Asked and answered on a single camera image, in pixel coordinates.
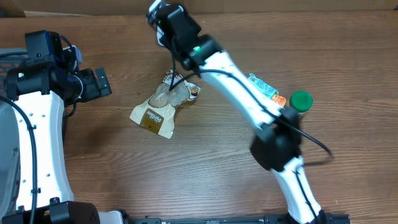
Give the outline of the brown clear snack bag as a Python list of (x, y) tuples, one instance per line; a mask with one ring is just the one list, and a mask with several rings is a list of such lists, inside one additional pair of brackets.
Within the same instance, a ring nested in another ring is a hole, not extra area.
[(155, 93), (132, 110), (130, 120), (170, 139), (175, 129), (174, 118), (177, 108), (186, 102), (195, 101), (201, 92), (199, 86), (188, 81), (178, 84), (171, 90), (170, 85), (182, 78), (179, 73), (173, 77), (172, 71), (167, 70)]

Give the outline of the teal tissue pack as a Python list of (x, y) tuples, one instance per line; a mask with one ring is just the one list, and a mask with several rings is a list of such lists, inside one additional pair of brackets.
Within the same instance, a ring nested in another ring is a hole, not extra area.
[(248, 76), (248, 80), (266, 97), (272, 99), (274, 95), (277, 95), (279, 92), (274, 87), (270, 86), (257, 76), (254, 73), (250, 73)]

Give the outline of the orange snack packet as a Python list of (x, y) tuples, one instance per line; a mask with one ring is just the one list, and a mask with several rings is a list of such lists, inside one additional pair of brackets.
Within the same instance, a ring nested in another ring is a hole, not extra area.
[(281, 105), (281, 107), (284, 107), (286, 105), (286, 98), (284, 98), (283, 96), (280, 96), (278, 94), (275, 94), (271, 100), (279, 105)]

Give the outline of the green lid jar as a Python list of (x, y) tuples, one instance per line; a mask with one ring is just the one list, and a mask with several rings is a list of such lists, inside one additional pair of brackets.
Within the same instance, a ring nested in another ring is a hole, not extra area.
[(289, 99), (289, 106), (298, 113), (306, 113), (313, 105), (313, 97), (307, 91), (296, 91)]

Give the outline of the small green white packet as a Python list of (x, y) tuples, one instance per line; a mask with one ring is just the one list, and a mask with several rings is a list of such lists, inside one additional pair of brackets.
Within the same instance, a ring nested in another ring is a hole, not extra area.
[(149, 7), (148, 13), (156, 11), (162, 5), (162, 0), (155, 0)]

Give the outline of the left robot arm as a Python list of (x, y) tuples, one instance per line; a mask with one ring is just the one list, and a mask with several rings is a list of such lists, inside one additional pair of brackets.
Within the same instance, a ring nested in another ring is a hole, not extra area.
[(47, 30), (25, 35), (24, 59), (7, 72), (3, 102), (14, 110), (21, 182), (16, 212), (3, 223), (99, 223), (91, 203), (76, 202), (63, 151), (67, 106), (111, 94), (102, 68), (80, 69), (78, 48)]

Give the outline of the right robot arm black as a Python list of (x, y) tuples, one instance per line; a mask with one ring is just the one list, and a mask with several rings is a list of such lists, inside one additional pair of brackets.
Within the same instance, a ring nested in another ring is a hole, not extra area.
[(146, 19), (173, 61), (218, 89), (246, 119), (255, 134), (251, 154), (276, 177), (287, 202), (288, 221), (326, 223), (306, 178), (300, 150), (302, 138), (318, 140), (300, 130), (299, 114), (259, 91), (212, 36), (200, 33), (201, 27), (182, 5), (154, 1)]

